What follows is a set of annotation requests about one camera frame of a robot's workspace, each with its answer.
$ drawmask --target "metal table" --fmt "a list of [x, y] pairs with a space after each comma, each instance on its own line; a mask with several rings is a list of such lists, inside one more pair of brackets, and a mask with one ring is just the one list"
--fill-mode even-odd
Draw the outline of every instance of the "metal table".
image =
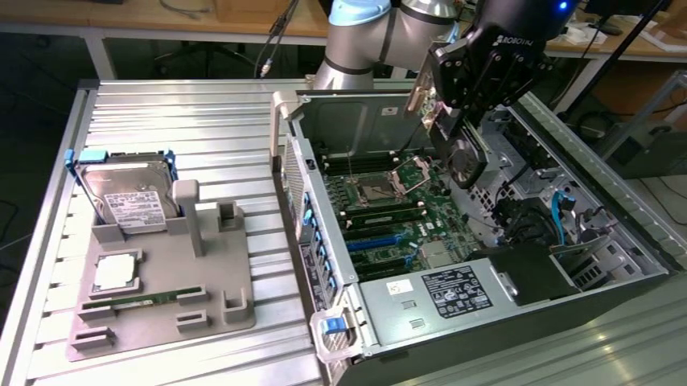
[[[304, 80], [101, 82], [76, 94], [3, 341], [3, 384], [319, 384], [268, 166], [269, 100]], [[65, 345], [93, 210], [63, 167], [64, 150], [172, 149], [200, 201], [247, 214], [257, 324], [245, 331], [80, 362]]]

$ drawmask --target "blue cable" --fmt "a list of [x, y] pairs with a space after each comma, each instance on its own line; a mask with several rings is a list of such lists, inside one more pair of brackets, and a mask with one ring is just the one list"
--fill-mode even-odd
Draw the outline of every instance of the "blue cable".
[[566, 245], [566, 238], [563, 235], [563, 223], [560, 222], [560, 208], [558, 205], [560, 204], [560, 200], [567, 197], [566, 193], [563, 191], [556, 191], [554, 193], [554, 197], [551, 198], [551, 216], [554, 218], [554, 223], [556, 224], [558, 228], [558, 239], [560, 241], [560, 245]]

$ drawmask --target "white sticker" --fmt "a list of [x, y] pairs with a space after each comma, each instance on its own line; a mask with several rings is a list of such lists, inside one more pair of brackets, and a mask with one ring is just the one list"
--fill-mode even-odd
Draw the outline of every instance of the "white sticker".
[[164, 224], [164, 210], [156, 191], [105, 195], [120, 228]]
[[410, 280], [408, 279], [403, 279], [403, 280], [399, 280], [399, 281], [388, 282], [387, 283], [387, 288], [388, 288], [388, 294], [389, 295], [397, 295], [397, 294], [401, 294], [404, 292], [412, 291], [412, 284], [410, 284]]
[[399, 113], [397, 107], [385, 107], [381, 109], [381, 116], [396, 115]]

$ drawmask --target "blue pcie slot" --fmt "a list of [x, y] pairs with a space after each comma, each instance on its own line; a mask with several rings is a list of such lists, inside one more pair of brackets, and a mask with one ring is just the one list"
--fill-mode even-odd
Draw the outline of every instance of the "blue pcie slot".
[[388, 247], [391, 245], [396, 245], [400, 242], [400, 236], [387, 236], [375, 240], [356, 241], [353, 243], [347, 243], [345, 248], [348, 252], [364, 251], [365, 249]]

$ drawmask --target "floor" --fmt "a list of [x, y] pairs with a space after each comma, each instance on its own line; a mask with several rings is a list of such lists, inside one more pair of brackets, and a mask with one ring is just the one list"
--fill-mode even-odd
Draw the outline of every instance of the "floor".
[[[153, 64], [157, 55], [181, 47], [180, 42], [109, 39], [107, 45], [120, 79], [204, 77], [203, 54], [176, 59], [164, 68]], [[0, 227], [8, 229], [0, 239], [1, 326], [31, 240], [21, 237], [33, 230], [75, 88], [80, 79], [95, 79], [96, 72], [77, 38], [0, 34], [0, 47]], [[255, 58], [260, 49], [256, 45], [225, 47], [248, 58]], [[323, 47], [281, 47], [269, 77], [299, 78], [315, 73], [323, 52]], [[536, 88], [544, 101], [567, 84], [575, 65], [574, 61], [562, 61], [558, 73]], [[252, 72], [251, 66], [221, 56], [212, 64], [215, 78], [251, 78]], [[388, 77], [391, 68], [377, 66], [375, 73]], [[580, 111], [599, 108], [590, 99]]]

